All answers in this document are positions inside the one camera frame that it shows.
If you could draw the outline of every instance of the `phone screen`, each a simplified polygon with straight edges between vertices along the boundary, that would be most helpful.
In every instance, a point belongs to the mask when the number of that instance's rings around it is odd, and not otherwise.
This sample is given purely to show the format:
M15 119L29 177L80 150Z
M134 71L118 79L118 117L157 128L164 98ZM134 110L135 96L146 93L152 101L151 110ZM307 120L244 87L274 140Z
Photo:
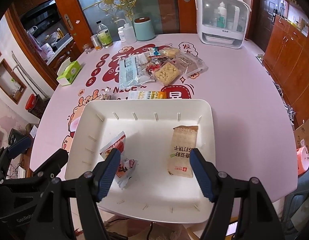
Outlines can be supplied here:
M230 224L228 226L226 236L234 234L235 231L237 230L237 225L238 225L238 222L234 222L234 223Z

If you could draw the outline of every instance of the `green liquid bottle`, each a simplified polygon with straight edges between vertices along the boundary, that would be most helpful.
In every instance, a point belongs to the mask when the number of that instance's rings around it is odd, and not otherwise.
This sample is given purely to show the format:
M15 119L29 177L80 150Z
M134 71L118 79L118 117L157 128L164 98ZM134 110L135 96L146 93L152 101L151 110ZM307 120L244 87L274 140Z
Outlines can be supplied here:
M97 21L98 25L98 37L104 48L108 48L113 45L113 40L111 38L108 27L101 23L101 21Z

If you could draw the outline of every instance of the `brown cracker package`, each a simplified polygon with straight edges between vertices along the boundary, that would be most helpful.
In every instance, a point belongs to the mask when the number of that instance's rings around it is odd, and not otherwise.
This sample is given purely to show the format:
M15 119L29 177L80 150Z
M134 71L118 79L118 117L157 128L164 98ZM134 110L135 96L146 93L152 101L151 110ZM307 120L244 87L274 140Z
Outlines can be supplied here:
M189 158L191 150L196 146L198 126L180 125L173 129L168 156L168 172L171 175L192 178Z

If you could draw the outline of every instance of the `star print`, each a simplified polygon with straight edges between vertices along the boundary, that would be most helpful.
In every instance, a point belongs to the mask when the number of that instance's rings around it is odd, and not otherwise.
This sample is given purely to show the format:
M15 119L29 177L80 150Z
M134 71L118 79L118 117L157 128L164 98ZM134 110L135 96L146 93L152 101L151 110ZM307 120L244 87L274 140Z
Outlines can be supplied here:
M184 81L185 81L185 78L184 77L181 77L181 78L179 78L180 79L180 81L182 82L182 84L184 83Z

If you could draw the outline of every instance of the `cartoon bear print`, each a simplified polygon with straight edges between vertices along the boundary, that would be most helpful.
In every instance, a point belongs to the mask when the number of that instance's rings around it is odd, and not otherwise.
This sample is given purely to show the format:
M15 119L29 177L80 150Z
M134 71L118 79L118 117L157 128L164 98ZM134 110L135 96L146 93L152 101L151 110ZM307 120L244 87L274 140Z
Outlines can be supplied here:
M80 97L78 101L78 106L76 106L73 109L71 116L69 115L68 131L70 135L67 135L62 142L62 149L66 150L67 152L70 151L74 133L75 133L75 130L77 129L77 126L78 126L84 107L90 101L97 100L99 98L98 93L99 93L99 90L96 89L93 91L93 94L91 96L87 96L86 98Z

